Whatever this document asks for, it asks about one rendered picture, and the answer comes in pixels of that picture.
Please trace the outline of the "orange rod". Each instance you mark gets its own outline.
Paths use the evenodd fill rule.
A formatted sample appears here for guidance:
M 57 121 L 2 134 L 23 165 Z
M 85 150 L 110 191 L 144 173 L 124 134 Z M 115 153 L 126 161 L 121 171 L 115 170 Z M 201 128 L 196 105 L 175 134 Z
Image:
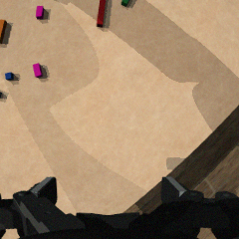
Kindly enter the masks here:
M 3 42 L 6 25 L 7 25 L 7 22 L 5 20 L 0 20 L 0 44 L 2 44 Z

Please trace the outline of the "green rod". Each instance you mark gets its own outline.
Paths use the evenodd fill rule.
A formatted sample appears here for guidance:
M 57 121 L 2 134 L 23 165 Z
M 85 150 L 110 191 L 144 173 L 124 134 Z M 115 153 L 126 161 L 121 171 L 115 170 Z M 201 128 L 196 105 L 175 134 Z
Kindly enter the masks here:
M 126 5 L 128 4 L 129 0 L 122 0 L 121 1 L 121 5 L 123 5 L 124 7 L 126 7 Z

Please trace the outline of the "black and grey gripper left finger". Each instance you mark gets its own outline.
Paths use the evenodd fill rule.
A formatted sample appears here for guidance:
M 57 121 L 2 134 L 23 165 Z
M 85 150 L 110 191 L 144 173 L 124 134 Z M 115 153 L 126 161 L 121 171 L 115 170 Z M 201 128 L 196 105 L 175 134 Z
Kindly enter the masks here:
M 56 206 L 57 199 L 56 177 L 46 177 L 28 191 L 14 193 L 12 199 L 1 199 L 0 193 L 0 239 L 6 229 L 17 229 L 19 237 L 23 237 L 34 231 L 40 234 L 86 228 L 85 223 L 75 215 L 60 210 Z

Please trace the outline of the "red rod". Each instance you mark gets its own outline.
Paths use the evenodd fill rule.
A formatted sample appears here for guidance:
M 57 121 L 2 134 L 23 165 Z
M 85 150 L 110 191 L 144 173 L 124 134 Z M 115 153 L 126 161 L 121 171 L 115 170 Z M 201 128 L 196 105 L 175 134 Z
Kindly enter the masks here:
M 105 7 L 106 7 L 106 0 L 100 0 L 97 27 L 103 27 Z

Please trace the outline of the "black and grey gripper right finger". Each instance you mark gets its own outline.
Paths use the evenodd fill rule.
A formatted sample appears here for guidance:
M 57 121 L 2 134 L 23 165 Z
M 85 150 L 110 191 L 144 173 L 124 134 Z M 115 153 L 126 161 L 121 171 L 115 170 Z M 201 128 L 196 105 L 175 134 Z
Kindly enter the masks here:
M 132 220 L 128 229 L 170 235 L 181 230 L 197 237 L 200 228 L 211 228 L 216 239 L 239 239 L 239 197 L 232 192 L 219 191 L 215 198 L 204 198 L 202 192 L 165 176 L 161 179 L 161 202 L 151 213 Z

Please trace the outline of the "small blue cube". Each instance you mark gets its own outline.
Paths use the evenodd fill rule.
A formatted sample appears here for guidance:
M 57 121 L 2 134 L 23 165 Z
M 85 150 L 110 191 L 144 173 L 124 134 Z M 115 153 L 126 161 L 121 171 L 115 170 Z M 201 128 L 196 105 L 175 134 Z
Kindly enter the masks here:
M 7 81 L 10 81 L 10 80 L 14 80 L 14 75 L 13 75 L 13 73 L 5 73 L 5 79 L 7 80 Z

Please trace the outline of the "small magenta block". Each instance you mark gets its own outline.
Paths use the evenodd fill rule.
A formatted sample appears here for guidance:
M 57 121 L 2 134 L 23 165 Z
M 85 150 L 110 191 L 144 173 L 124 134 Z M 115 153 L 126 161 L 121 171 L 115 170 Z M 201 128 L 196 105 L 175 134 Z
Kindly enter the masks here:
M 36 78 L 43 77 L 41 65 L 39 63 L 38 64 L 34 64 L 33 65 L 33 69 L 34 69 L 34 73 L 35 73 L 35 77 Z
M 43 17 L 44 17 L 44 7 L 43 6 L 37 6 L 36 18 L 37 19 L 43 19 Z

